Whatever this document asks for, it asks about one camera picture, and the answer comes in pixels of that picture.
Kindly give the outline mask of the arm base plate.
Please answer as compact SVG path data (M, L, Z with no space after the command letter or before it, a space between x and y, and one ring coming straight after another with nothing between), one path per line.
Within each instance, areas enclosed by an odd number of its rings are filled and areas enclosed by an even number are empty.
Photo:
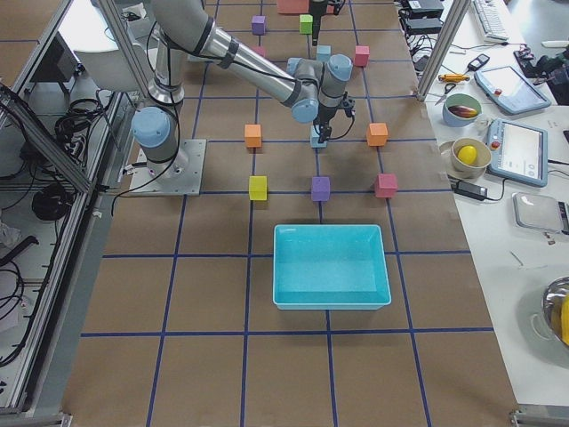
M201 189L206 139L184 139L173 165L154 181L167 166L149 162L143 148L137 161L145 163L132 172L131 194L139 197L198 196Z

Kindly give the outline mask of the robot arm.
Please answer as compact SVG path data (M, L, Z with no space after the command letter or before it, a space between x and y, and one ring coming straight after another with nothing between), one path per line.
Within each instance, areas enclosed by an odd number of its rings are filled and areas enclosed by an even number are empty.
M267 93L289 108L295 121L311 125L321 142L332 139L331 122L338 111L354 118L355 101L346 90L353 62L346 55L291 58L286 69L280 69L219 28L198 1L155 1L152 8L160 27L155 72L148 84L154 105L136 112L131 122L151 182L165 185L188 172L179 119L184 98L180 72L186 54L208 60Z
M313 46L318 45L321 30L322 18L328 13L330 7L333 8L333 15L337 16L343 8L343 0L309 0L309 15L312 16L312 38Z

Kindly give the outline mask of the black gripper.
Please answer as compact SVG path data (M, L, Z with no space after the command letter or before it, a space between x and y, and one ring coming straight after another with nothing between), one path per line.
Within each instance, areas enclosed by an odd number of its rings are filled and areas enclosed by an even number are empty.
M318 106L317 117L313 121L314 126L314 143L321 145L331 138L332 127L331 120L334 118L334 108L327 107L324 104Z
M320 28L321 28L322 16L320 14L316 14L316 13L311 13L310 15L312 17L312 32L311 32L312 39L311 39L311 43L312 43L312 46L317 46Z

